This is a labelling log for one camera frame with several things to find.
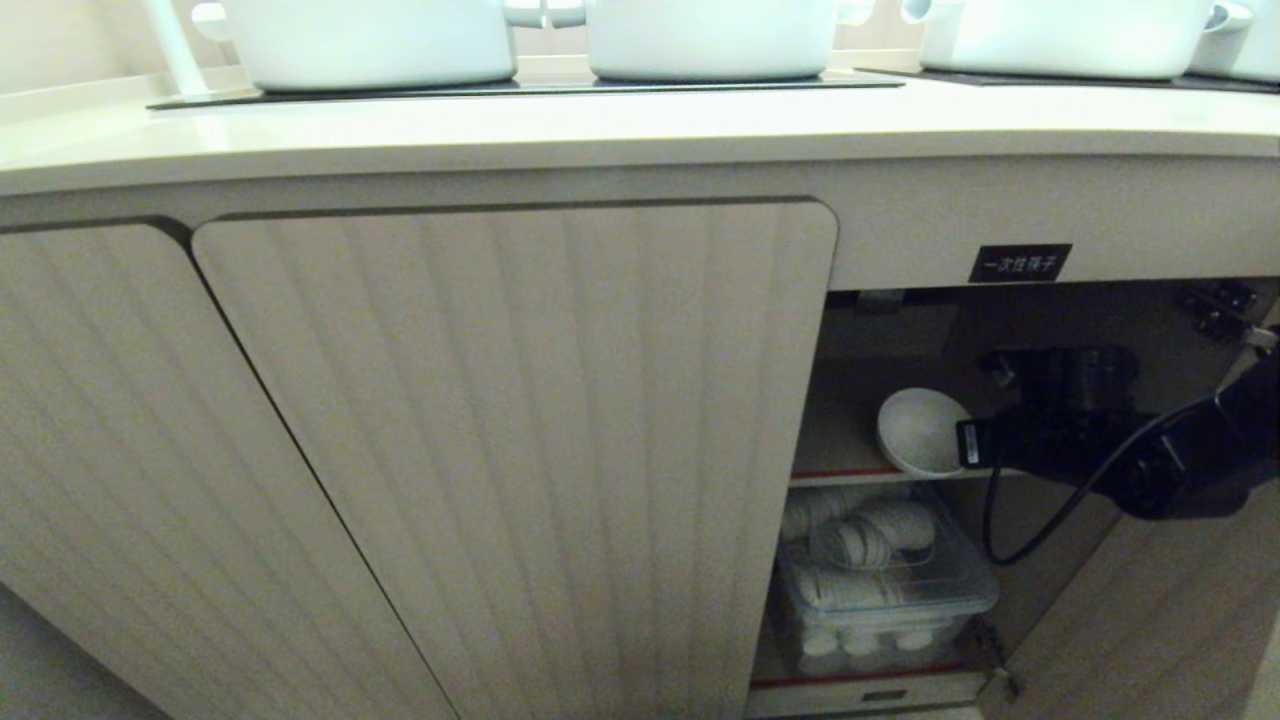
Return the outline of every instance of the label sign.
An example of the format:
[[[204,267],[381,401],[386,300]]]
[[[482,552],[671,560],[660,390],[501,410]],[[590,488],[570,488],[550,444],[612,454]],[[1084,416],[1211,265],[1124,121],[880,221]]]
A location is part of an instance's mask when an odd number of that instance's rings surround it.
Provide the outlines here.
[[[1064,245],[983,245],[973,264],[972,283],[1053,282],[1071,246]]]

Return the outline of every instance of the white countertop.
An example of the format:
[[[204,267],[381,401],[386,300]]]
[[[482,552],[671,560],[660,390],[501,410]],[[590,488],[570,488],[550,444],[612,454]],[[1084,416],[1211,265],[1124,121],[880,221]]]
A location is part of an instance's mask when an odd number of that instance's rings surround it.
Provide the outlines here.
[[[148,111],[152,78],[0,97],[0,196],[325,176],[973,155],[1280,158],[1280,96],[972,87]]]

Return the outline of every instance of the cabinet shelf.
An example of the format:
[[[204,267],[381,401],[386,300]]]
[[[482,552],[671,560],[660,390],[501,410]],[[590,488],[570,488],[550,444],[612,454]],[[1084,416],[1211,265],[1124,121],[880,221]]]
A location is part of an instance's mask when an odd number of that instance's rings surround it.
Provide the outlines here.
[[[777,618],[772,615],[765,615],[756,643],[744,714],[749,720],[966,705],[977,700],[988,678],[988,666],[969,630],[956,638],[960,660],[929,670],[831,678],[799,675],[787,666]]]
[[[974,416],[984,416],[995,405],[983,393],[982,382],[978,370],[966,373],[943,356],[819,361],[809,383],[791,487],[911,480],[876,446],[881,404],[900,389],[927,387],[956,398]],[[956,478],[987,475],[987,470],[966,470]]]

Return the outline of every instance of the black cooktop surface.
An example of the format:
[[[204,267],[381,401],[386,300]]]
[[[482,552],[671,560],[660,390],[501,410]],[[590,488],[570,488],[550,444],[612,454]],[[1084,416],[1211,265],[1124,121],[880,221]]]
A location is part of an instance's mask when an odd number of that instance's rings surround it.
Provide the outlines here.
[[[1183,76],[1174,79],[1116,79],[1048,76],[1007,76],[988,73],[952,73],[946,70],[895,72],[874,70],[886,76],[936,79],[978,87],[1000,86],[1080,86],[1080,87],[1152,87],[1158,90],[1216,90],[1220,92],[1280,94],[1280,83],[1249,82],[1206,76]]]
[[[214,108],[221,105],[265,105],[279,102],[321,102],[337,100],[394,100],[408,97],[489,97],[511,95],[600,95],[634,92],[707,92],[733,90],[815,90],[815,88],[874,88],[901,87],[904,82],[863,72],[828,72],[820,76],[753,82],[617,82],[599,79],[593,74],[525,74],[509,82],[458,85],[449,87],[360,90],[329,92],[264,92],[244,87],[218,92],[200,99],[174,100],[150,105],[152,110],[179,108]]]

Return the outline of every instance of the electrical cable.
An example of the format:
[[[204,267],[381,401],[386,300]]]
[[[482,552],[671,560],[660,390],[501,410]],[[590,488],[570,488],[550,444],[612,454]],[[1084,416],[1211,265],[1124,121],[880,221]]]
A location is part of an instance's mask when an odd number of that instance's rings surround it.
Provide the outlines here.
[[[1076,509],[1076,506],[1084,502],[1085,496],[1089,495],[1089,491],[1093,489],[1093,486],[1098,484],[1098,482],[1111,470],[1111,468],[1116,462],[1119,462],[1121,457],[1124,457],[1125,452],[1128,452],[1130,447],[1133,447],[1144,437],[1147,437],[1147,433],[1149,433],[1151,430],[1178,419],[1179,415],[1187,413],[1188,410],[1193,410],[1206,402],[1212,402],[1215,397],[1217,397],[1216,392],[1206,395],[1204,397],[1199,397],[1190,402],[1179,405],[1178,407],[1153,418],[1152,420],[1149,420],[1148,423],[1134,430],[1128,438],[1125,438],[1124,442],[1121,442],[1119,446],[1116,446],[1115,450],[1111,451],[1111,455],[1108,455],[1107,459],[1103,460],[1101,465],[1098,465],[1098,469],[1094,470],[1092,475],[1089,475],[1089,479],[1084,480],[1084,483],[1080,484],[1080,487],[1076,488],[1074,493],[1071,493],[1071,497],[1069,497],[1066,502],[1064,502],[1062,506],[1059,507],[1057,512],[1055,512],[1053,516],[1050,518],[1047,523],[1044,523],[1044,525],[1039,529],[1039,532],[1036,533],[1036,536],[1032,537],[1032,539],[1029,539],[1025,544],[1023,544],[1023,547],[1018,548],[1016,552],[1005,557],[1000,557],[998,555],[996,555],[996,548],[995,543],[992,542],[992,532],[991,532],[993,524],[992,518],[996,510],[996,493],[1000,491],[1000,474],[1004,470],[1005,451],[1009,447],[1007,438],[1000,438],[1000,451],[996,455],[995,465],[992,465],[991,468],[991,479],[987,480],[987,501],[983,505],[983,514],[982,514],[982,546],[983,550],[987,552],[987,557],[996,565],[1009,566],[1009,565],[1015,565],[1016,562],[1021,561],[1024,557],[1034,552],[1041,544],[1044,543],[1044,541],[1050,538],[1050,536],[1052,536],[1057,530],[1057,528],[1064,521],[1066,521],[1068,516],[1071,515],[1071,512]]]

